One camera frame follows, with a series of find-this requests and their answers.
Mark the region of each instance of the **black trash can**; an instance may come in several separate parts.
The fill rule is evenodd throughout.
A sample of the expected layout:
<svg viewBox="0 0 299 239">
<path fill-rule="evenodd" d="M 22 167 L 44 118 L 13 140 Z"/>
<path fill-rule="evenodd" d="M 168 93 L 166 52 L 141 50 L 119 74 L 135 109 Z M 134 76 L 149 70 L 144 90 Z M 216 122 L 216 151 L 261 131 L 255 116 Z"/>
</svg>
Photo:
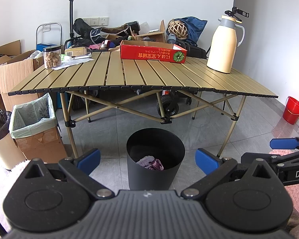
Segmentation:
<svg viewBox="0 0 299 239">
<path fill-rule="evenodd" d="M 167 130 L 145 128 L 131 135 L 126 147 L 130 190 L 168 190 L 185 156 L 183 142 Z M 145 156 L 160 160 L 164 170 L 138 165 Z"/>
</svg>

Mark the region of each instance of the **wall outlet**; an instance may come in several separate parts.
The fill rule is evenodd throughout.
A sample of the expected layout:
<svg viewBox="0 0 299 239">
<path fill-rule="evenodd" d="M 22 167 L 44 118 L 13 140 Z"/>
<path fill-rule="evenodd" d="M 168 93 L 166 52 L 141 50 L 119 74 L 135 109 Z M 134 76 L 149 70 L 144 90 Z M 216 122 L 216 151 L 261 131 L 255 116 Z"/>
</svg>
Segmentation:
<svg viewBox="0 0 299 239">
<path fill-rule="evenodd" d="M 109 17 L 100 17 L 100 26 L 109 25 Z"/>
<path fill-rule="evenodd" d="M 43 32 L 50 31 L 50 25 L 49 25 L 49 24 L 47 24 L 47 25 L 43 25 L 43 26 L 42 26 L 42 31 L 43 31 Z"/>
<path fill-rule="evenodd" d="M 85 23 L 87 23 L 88 25 L 90 25 L 90 18 L 82 18 L 84 20 Z"/>
<path fill-rule="evenodd" d="M 99 26 L 100 18 L 90 18 L 90 26 Z"/>
</svg>

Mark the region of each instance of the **gray ribbed surface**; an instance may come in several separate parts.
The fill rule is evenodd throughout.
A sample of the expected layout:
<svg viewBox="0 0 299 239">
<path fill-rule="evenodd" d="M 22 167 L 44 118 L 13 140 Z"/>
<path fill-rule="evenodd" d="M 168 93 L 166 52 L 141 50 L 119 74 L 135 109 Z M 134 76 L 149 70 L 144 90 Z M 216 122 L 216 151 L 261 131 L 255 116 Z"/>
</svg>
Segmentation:
<svg viewBox="0 0 299 239">
<path fill-rule="evenodd" d="M 215 224 L 196 201 L 180 199 L 175 191 L 120 191 L 97 201 L 76 225 L 50 234 L 13 230 L 6 239 L 168 239 L 272 238 L 291 239 L 283 231 L 244 235 Z"/>
</svg>

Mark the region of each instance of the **red bucket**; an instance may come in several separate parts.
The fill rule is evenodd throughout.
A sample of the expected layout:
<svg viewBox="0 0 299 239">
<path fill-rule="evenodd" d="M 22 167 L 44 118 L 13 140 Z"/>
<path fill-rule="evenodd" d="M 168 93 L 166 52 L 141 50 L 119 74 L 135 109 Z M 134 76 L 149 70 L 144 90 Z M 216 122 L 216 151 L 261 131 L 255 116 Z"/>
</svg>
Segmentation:
<svg viewBox="0 0 299 239">
<path fill-rule="evenodd" d="M 282 117 L 290 124 L 294 125 L 299 118 L 299 101 L 288 96 L 286 108 Z"/>
</svg>

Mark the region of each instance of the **black jar lid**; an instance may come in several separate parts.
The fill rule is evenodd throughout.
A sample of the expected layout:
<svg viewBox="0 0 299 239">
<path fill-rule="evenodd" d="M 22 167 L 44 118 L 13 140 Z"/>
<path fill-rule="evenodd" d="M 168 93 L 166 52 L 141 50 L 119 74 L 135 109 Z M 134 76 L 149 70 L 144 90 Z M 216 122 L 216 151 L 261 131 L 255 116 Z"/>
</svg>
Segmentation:
<svg viewBox="0 0 299 239">
<path fill-rule="evenodd" d="M 56 51 L 56 50 L 59 50 L 61 49 L 61 45 L 56 45 L 56 46 L 51 46 L 51 47 L 45 47 L 43 49 L 43 52 L 51 52 L 51 51 Z"/>
</svg>

